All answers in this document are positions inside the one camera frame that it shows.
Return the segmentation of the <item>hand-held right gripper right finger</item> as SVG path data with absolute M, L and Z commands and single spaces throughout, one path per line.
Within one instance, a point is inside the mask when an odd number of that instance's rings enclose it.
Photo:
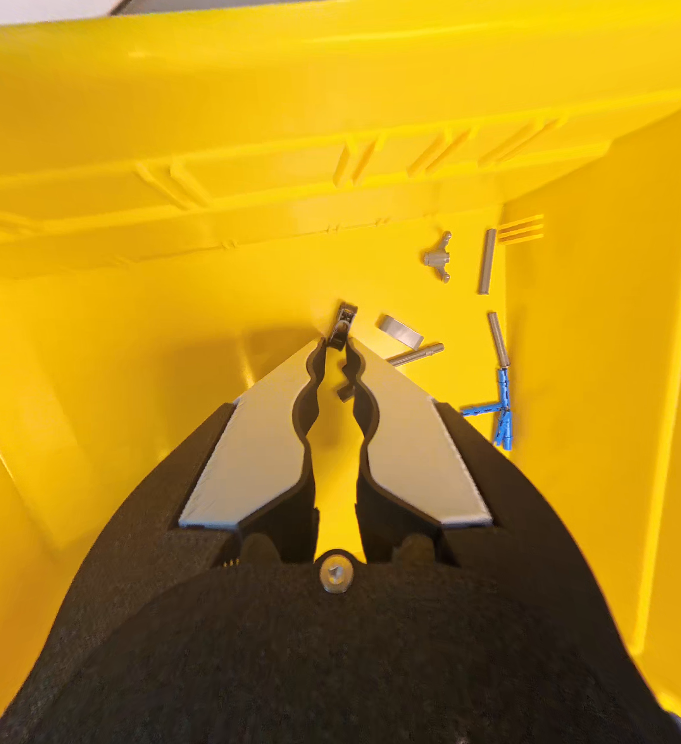
M 492 525 L 436 399 L 356 339 L 346 344 L 346 360 L 369 485 L 434 527 Z

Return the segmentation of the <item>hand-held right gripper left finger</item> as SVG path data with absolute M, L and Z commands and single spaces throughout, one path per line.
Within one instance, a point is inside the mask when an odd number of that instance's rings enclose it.
M 290 523 L 312 524 L 316 489 L 307 434 L 318 416 L 325 361 L 326 341 L 313 340 L 234 401 L 179 527 L 247 530 L 282 507 Z

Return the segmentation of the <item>yellow plastic bin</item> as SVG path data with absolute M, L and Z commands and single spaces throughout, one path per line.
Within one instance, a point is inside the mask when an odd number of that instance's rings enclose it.
M 124 499 L 342 302 L 455 412 L 497 312 L 507 456 L 681 718 L 681 2 L 0 26 L 0 717 Z

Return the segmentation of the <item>black brick with holes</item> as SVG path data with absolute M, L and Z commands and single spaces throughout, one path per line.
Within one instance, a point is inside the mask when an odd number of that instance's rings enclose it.
M 352 303 L 342 302 L 340 304 L 336 313 L 334 325 L 326 340 L 328 348 L 333 348 L 339 351 L 345 348 L 357 312 L 358 307 Z

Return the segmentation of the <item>long grey stop axle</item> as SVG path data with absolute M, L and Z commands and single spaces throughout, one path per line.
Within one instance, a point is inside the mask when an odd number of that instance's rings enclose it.
M 411 350 L 407 353 L 402 353 L 397 356 L 390 357 L 386 361 L 393 367 L 402 367 L 424 358 L 433 357 L 444 351 L 445 345 L 443 343 L 429 344 L 424 347 L 420 347 L 417 350 Z

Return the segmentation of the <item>grey curved tile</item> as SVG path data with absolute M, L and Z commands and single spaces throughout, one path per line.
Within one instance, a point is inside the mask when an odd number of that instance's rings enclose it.
M 377 326 L 387 336 L 411 350 L 418 350 L 423 343 L 424 337 L 419 332 L 390 315 L 380 316 Z

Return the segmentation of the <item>grey axle rod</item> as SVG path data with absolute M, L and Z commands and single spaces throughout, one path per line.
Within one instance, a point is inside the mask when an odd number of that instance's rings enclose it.
M 484 234 L 483 258 L 478 285 L 479 295 L 489 295 L 494 265 L 494 252 L 497 241 L 497 229 L 489 228 Z
M 498 365 L 500 368 L 508 369 L 511 362 L 505 346 L 503 330 L 497 312 L 491 311 L 487 314 L 488 324 L 491 330 L 494 347 L 496 350 Z

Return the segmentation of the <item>grey T-shaped connector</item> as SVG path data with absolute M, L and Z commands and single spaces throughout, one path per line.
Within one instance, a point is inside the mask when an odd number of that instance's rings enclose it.
M 433 269 L 443 284 L 448 284 L 450 281 L 447 266 L 450 262 L 448 245 L 451 237 L 452 233 L 450 231 L 444 231 L 436 247 L 425 252 L 423 255 L 424 265 Z

